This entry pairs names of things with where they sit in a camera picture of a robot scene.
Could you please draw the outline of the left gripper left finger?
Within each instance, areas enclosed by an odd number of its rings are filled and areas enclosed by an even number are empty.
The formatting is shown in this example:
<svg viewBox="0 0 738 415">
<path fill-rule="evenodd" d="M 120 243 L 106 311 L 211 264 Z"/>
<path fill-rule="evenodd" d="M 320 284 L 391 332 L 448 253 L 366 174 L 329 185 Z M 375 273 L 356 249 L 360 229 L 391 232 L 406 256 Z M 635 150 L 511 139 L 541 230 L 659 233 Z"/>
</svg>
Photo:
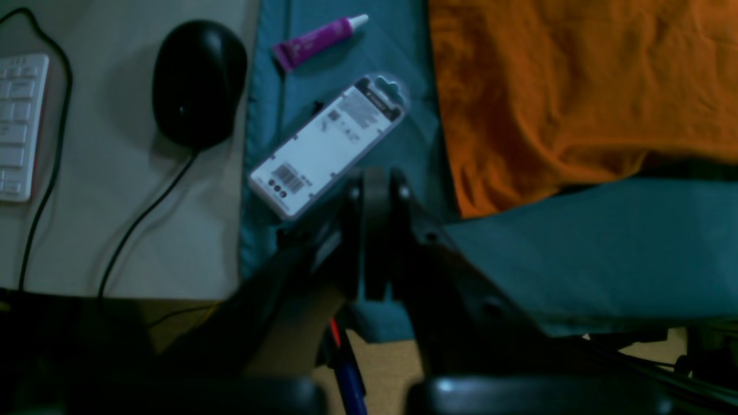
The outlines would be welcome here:
<svg viewBox="0 0 738 415">
<path fill-rule="evenodd" d="M 278 251 L 144 380 L 146 414 L 324 414 L 309 371 L 345 303 L 379 297 L 379 170 L 284 236 Z"/>
</svg>

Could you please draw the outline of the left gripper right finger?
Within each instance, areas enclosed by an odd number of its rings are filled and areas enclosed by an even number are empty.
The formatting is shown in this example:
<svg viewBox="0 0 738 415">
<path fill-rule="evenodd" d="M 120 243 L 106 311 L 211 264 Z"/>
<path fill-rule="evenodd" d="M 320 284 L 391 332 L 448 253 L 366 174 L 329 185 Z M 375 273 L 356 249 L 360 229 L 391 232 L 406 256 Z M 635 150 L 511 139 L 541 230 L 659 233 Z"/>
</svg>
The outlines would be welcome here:
<svg viewBox="0 0 738 415">
<path fill-rule="evenodd" d="M 546 336 L 454 246 L 398 170 L 378 170 L 378 288 L 411 319 L 424 379 L 406 414 L 670 414 L 653 380 Z"/>
</svg>

